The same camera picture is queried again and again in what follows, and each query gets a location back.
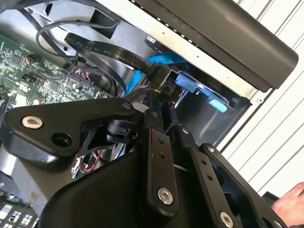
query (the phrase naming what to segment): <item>motherboard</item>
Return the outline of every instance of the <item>motherboard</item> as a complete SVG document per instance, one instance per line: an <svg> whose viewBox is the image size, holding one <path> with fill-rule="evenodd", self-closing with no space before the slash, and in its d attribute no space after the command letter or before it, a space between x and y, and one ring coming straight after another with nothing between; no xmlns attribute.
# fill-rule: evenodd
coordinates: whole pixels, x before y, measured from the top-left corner
<svg viewBox="0 0 304 228"><path fill-rule="evenodd" d="M87 72L68 72L1 35L0 44L0 115L20 106L110 97Z"/></svg>

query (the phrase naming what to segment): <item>hex bolt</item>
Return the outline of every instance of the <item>hex bolt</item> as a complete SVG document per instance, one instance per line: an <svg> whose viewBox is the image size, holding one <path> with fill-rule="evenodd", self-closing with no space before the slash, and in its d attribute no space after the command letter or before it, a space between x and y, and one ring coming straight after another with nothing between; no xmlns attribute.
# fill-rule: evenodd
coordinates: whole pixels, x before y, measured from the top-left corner
<svg viewBox="0 0 304 228"><path fill-rule="evenodd" d="M210 153L214 153L214 151L215 151L214 148L212 148L211 146L209 146L207 149Z"/></svg>
<svg viewBox="0 0 304 228"><path fill-rule="evenodd" d="M158 189L157 196L160 199L160 201L166 205L171 205L173 203L173 196L171 192L166 188Z"/></svg>
<svg viewBox="0 0 304 228"><path fill-rule="evenodd" d="M123 103L123 107L125 109L131 109L130 105L128 103Z"/></svg>
<svg viewBox="0 0 304 228"><path fill-rule="evenodd" d="M182 128L182 131L184 132L184 133L186 133L186 134L189 134L189 130L187 129L187 128Z"/></svg>
<svg viewBox="0 0 304 228"><path fill-rule="evenodd" d="M226 212L221 212L219 216L222 222L226 225L226 227L233 228L233 221Z"/></svg>
<svg viewBox="0 0 304 228"><path fill-rule="evenodd" d="M156 112L151 112L152 116L154 116L155 118L158 118L158 114Z"/></svg>
<svg viewBox="0 0 304 228"><path fill-rule="evenodd" d="M274 220L274 222L278 228L283 228L283 226L281 225L281 223L279 223L279 221Z"/></svg>
<svg viewBox="0 0 304 228"><path fill-rule="evenodd" d="M42 127L43 122L35 116L27 116L22 119L22 125L30 129L39 129Z"/></svg>

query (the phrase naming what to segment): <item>white wall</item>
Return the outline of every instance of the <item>white wall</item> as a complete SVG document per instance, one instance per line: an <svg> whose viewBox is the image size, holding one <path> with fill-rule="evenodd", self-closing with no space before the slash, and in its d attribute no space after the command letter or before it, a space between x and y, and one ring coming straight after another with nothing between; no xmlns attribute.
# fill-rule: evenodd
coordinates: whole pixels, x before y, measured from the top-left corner
<svg viewBox="0 0 304 228"><path fill-rule="evenodd" d="M304 181L304 0L234 0L299 55L299 63L223 152L260 194Z"/></svg>

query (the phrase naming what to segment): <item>red wire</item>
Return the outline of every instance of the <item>red wire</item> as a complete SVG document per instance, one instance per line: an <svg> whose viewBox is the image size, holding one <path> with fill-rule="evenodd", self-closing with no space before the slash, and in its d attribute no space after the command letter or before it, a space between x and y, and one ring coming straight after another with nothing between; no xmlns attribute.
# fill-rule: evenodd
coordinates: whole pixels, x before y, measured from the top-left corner
<svg viewBox="0 0 304 228"><path fill-rule="evenodd" d="M82 167L81 167L82 162L83 162L83 158L81 158L80 165L79 165L79 171L81 171L82 173L92 171L95 168L95 166L97 165L97 162L100 159L100 157L101 157L101 152L99 153L98 157L96 158L94 164L90 168L85 169L85 170L83 170Z"/></svg>

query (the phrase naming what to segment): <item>blue drive latch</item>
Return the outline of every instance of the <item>blue drive latch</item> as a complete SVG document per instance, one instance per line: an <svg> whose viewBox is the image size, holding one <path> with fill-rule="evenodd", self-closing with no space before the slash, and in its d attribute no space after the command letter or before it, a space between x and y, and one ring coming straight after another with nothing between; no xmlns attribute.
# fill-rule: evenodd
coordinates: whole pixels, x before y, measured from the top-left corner
<svg viewBox="0 0 304 228"><path fill-rule="evenodd" d="M208 104L213 106L215 109L219 110L221 113L227 111L228 101L221 98L207 86L200 82L197 82L191 78L191 76L186 75L184 72L180 72L175 80L175 83L180 87L186 89L190 93L194 93L196 90L201 91L208 97Z"/></svg>

